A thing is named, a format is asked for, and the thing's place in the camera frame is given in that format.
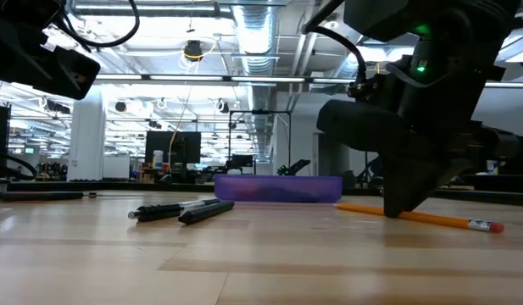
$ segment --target wood grain surface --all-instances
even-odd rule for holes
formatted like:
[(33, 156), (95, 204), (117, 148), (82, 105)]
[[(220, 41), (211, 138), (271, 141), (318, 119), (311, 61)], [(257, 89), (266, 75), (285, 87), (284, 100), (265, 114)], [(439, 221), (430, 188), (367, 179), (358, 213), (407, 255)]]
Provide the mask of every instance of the wood grain surface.
[(184, 226), (126, 215), (210, 194), (99, 193), (123, 197), (0, 202), (0, 304), (523, 304), (523, 208), (417, 209), (502, 222), (501, 235), (319, 203), (238, 202)]

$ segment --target ceiling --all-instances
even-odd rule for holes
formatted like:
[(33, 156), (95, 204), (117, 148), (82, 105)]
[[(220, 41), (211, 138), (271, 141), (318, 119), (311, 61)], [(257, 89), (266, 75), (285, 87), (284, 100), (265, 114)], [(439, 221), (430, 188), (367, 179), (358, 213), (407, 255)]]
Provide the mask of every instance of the ceiling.
[[(244, 64), (248, 59), (245, 59), (244, 50), (264, 43), (256, 35), (240, 36), (240, 22), (237, 22), (236, 10), (230, 4), (247, 2), (219, 1), (220, 14), (214, 15), (214, 2), (211, 1), (184, 3), (176, 0), (137, 0), (142, 17), (135, 36), (119, 47), (92, 50), (92, 53), (84, 51), (60, 30), (49, 27), (45, 32), (50, 37), (49, 44), (72, 48), (97, 60), (102, 66), (102, 74), (245, 75), (247, 71)], [(271, 69), (266, 70), (269, 71), (267, 75), (337, 75), (333, 72), (348, 55), (345, 48), (324, 36), (301, 36), (299, 32), (300, 25), (319, 9), (319, 0), (254, 2), (274, 5), (270, 7), (271, 18), (274, 18), (274, 29), (271, 32), (274, 36), (273, 46), (268, 53), (257, 54), (259, 58), (270, 61)], [(125, 35), (133, 26), (134, 18), (131, 17), (128, 5), (125, 0), (76, 0), (71, 4), (70, 18), (73, 26), (85, 38), (99, 42), (112, 41)], [(414, 36), (405, 35), (387, 44), (380, 44), (362, 37), (343, 24), (342, 12), (343, 6), (330, 17), (332, 22), (326, 26), (352, 42), (361, 42), (361, 51), (367, 60), (391, 61), (413, 50)], [(182, 48), (188, 41), (201, 42), (204, 56), (200, 62), (185, 60)], [(523, 30), (512, 33), (501, 50), (499, 60), (523, 61)], [(374, 73), (380, 69), (380, 65), (371, 69)], [(131, 85), (124, 81), (123, 84), (100, 86), (103, 86), (104, 99), (108, 103), (106, 153), (109, 155), (128, 153), (142, 157), (146, 131), (174, 130), (183, 112), (179, 130), (204, 132), (203, 154), (207, 158), (223, 160), (228, 147), (226, 122), (229, 115), (221, 113), (219, 106), (223, 102), (231, 110), (257, 108), (252, 88), (245, 85)], [(272, 98), (287, 101), (286, 94), (279, 92)], [(298, 114), (311, 114), (309, 103), (322, 100), (324, 96), (307, 92), (301, 94)], [(67, 155), (71, 116), (48, 111), (48, 102), (63, 105), (70, 112), (74, 111), (75, 103), (81, 103), (28, 86), (0, 81), (0, 103), (12, 106), (14, 119), (11, 120), (10, 141), (14, 143), (11, 147), (13, 151), (35, 143), (42, 145), (42, 154), (55, 158)], [(127, 110), (116, 110), (116, 103), (126, 103)], [(282, 102), (266, 103), (264, 108), (284, 110), (286, 106), (287, 103)], [(159, 123), (161, 128), (151, 127), (147, 119)], [(255, 153), (259, 160), (268, 160), (270, 152), (264, 147), (269, 146), (270, 140), (266, 139), (270, 139), (273, 120), (270, 116), (259, 118), (247, 115), (241, 118), (233, 130), (232, 151)]]

